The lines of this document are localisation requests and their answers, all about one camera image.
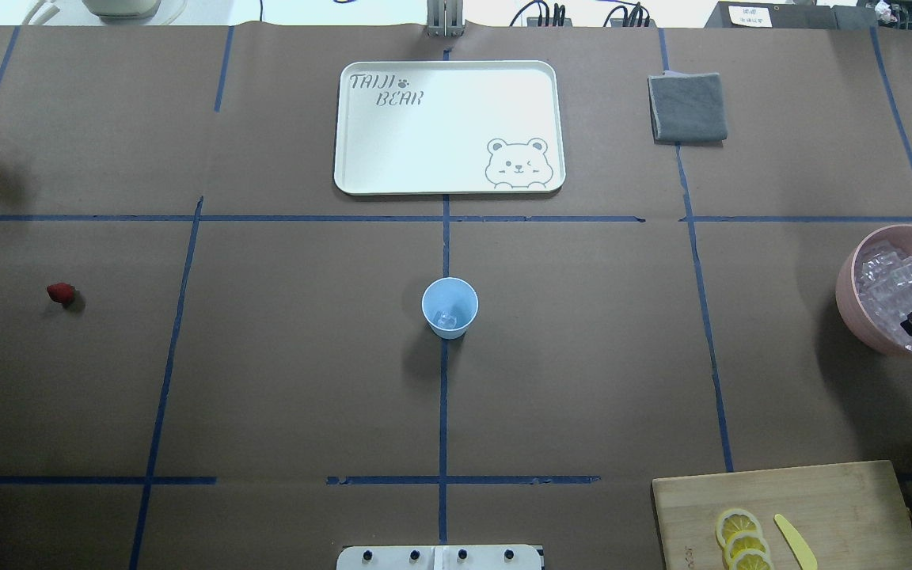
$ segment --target knife blade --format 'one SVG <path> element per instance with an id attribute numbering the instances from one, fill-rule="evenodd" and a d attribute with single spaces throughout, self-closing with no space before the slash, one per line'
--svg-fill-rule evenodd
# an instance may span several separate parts
<path id="1" fill-rule="evenodd" d="M 797 564 L 800 564 L 800 570 L 819 570 L 819 561 L 815 559 L 815 553 L 808 548 L 808 543 L 804 540 L 804 537 L 801 537 L 799 531 L 793 527 L 793 524 L 790 524 L 789 520 L 783 515 L 776 515 L 773 520 L 775 520 L 776 526 L 783 534 L 786 544 L 793 551 Z"/>

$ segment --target red berry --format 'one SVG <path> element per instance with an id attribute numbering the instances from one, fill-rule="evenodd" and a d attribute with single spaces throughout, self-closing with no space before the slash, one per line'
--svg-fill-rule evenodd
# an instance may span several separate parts
<path id="1" fill-rule="evenodd" d="M 76 300 L 76 288 L 68 283 L 55 283 L 47 286 L 47 296 L 51 297 L 53 302 L 69 306 L 69 303 Z"/>

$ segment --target lemon slice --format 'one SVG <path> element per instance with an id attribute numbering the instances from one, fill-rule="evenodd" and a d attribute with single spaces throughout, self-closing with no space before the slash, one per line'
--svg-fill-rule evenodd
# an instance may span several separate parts
<path id="1" fill-rule="evenodd" d="M 759 531 L 741 530 L 739 533 L 731 534 L 731 537 L 728 538 L 727 545 L 724 547 L 724 560 L 730 565 L 746 549 L 756 549 L 756 551 L 765 553 L 767 558 L 770 556 L 770 545 L 766 544 L 765 538 L 759 534 Z"/>
<path id="2" fill-rule="evenodd" d="M 730 570 L 774 570 L 772 560 L 760 549 L 743 549 L 731 562 Z"/>
<path id="3" fill-rule="evenodd" d="M 727 547 L 727 542 L 735 533 L 741 533 L 742 530 L 753 530 L 756 534 L 762 535 L 762 524 L 755 515 L 745 509 L 732 508 L 724 510 L 716 519 L 716 541 L 719 542 L 720 548 Z"/>

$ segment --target light blue plastic cup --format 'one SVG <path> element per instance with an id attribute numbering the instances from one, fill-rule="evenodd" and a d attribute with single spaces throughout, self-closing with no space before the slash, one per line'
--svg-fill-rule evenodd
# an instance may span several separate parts
<path id="1" fill-rule="evenodd" d="M 424 289 L 420 311 L 435 335 L 458 339 L 477 317 L 477 292 L 456 277 L 444 277 Z"/>

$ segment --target bear drawing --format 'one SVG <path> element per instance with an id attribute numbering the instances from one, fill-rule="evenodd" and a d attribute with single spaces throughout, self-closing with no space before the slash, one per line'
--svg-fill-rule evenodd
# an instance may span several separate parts
<path id="1" fill-rule="evenodd" d="M 499 190 L 542 190 L 554 177 L 554 169 L 548 165 L 544 154 L 547 143 L 543 139 L 530 139 L 526 144 L 492 139 L 488 142 L 488 152 L 492 153 L 492 161 L 484 175 Z"/>

